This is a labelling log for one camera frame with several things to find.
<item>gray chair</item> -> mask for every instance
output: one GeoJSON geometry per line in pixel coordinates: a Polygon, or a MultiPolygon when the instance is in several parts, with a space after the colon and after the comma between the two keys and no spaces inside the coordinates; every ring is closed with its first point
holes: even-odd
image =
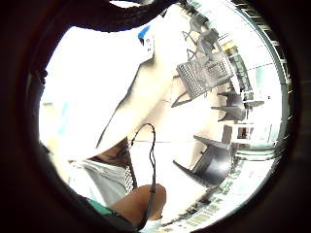
{"type": "Polygon", "coordinates": [[[185,32],[183,31],[183,35],[185,37],[185,40],[187,39],[187,37],[190,37],[192,39],[192,41],[194,42],[193,37],[190,35],[190,33],[192,31],[195,31],[199,34],[202,33],[202,25],[204,25],[204,23],[208,21],[207,17],[203,16],[201,13],[196,13],[194,16],[191,17],[190,19],[190,31],[189,32],[185,32]]]}
{"type": "Polygon", "coordinates": [[[206,145],[207,149],[202,152],[201,157],[192,169],[185,168],[175,160],[173,161],[174,164],[207,188],[220,185],[231,171],[236,147],[195,135],[193,137],[206,145]]]}
{"type": "Polygon", "coordinates": [[[219,33],[216,29],[210,28],[203,32],[197,39],[195,51],[187,49],[188,60],[192,60],[194,57],[198,58],[199,53],[211,56],[214,44],[218,43],[219,33]]]}
{"type": "Polygon", "coordinates": [[[212,107],[214,110],[225,111],[225,116],[218,121],[243,120],[246,116],[246,109],[241,95],[231,90],[229,92],[218,93],[226,97],[226,106],[212,107]]]}
{"type": "Polygon", "coordinates": [[[215,52],[177,66],[177,72],[182,79],[186,92],[180,95],[172,107],[180,106],[206,93],[215,86],[227,83],[233,77],[232,69],[223,52],[215,52]],[[184,95],[190,99],[180,101],[184,95]]]}

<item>chair leg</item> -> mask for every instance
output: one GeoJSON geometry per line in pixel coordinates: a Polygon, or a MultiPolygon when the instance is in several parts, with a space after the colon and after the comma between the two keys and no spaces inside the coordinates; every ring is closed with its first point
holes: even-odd
{"type": "Polygon", "coordinates": [[[178,96],[178,98],[177,98],[177,99],[174,101],[174,103],[172,104],[171,108],[174,108],[174,107],[177,107],[177,106],[181,106],[181,105],[183,105],[183,104],[186,104],[186,103],[190,102],[191,99],[178,102],[179,99],[182,98],[182,97],[183,97],[184,95],[186,95],[186,94],[187,94],[187,92],[185,91],[183,94],[181,94],[180,96],[178,96]]]}
{"type": "Polygon", "coordinates": [[[192,50],[187,49],[188,61],[192,60],[194,56],[195,56],[195,52],[192,51],[192,50]]]}
{"type": "Polygon", "coordinates": [[[229,95],[232,95],[232,94],[236,94],[236,92],[234,90],[231,90],[231,91],[225,91],[225,92],[217,93],[217,95],[222,95],[222,96],[225,96],[225,97],[228,97],[229,95]]]}
{"type": "Polygon", "coordinates": [[[224,144],[222,142],[218,142],[218,141],[214,141],[211,139],[199,137],[196,135],[193,135],[193,138],[196,139],[197,141],[201,142],[202,144],[206,145],[206,146],[212,145],[214,147],[225,149],[225,150],[228,150],[230,148],[230,144],[224,144]]]}
{"type": "Polygon", "coordinates": [[[186,41],[187,37],[190,35],[191,31],[190,32],[182,31],[182,33],[183,33],[185,41],[186,41]]]}

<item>black wire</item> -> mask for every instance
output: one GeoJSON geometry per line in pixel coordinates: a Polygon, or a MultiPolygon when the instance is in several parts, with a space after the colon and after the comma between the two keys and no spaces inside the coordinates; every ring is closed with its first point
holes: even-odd
{"type": "Polygon", "coordinates": [[[155,201],[155,194],[156,194],[156,158],[155,158],[155,144],[156,144],[156,131],[155,131],[155,128],[152,124],[150,123],[144,123],[142,124],[139,129],[137,130],[134,138],[131,140],[131,146],[134,145],[134,142],[135,142],[135,139],[138,135],[138,133],[140,132],[140,130],[146,126],[146,125],[149,125],[152,127],[153,129],[153,134],[154,134],[154,139],[153,139],[153,144],[152,144],[152,147],[150,149],[150,153],[149,153],[149,159],[152,163],[152,166],[153,166],[153,170],[154,170],[154,173],[153,173],[153,182],[152,182],[152,187],[150,189],[150,198],[149,198],[149,202],[148,202],[148,206],[147,206],[147,209],[146,209],[146,212],[142,218],[142,220],[140,221],[140,223],[137,225],[136,229],[137,231],[141,230],[145,225],[146,225],[146,222],[148,220],[148,217],[149,217],[149,214],[151,212],[151,209],[153,207],[153,204],[154,204],[154,201],[155,201]]]}

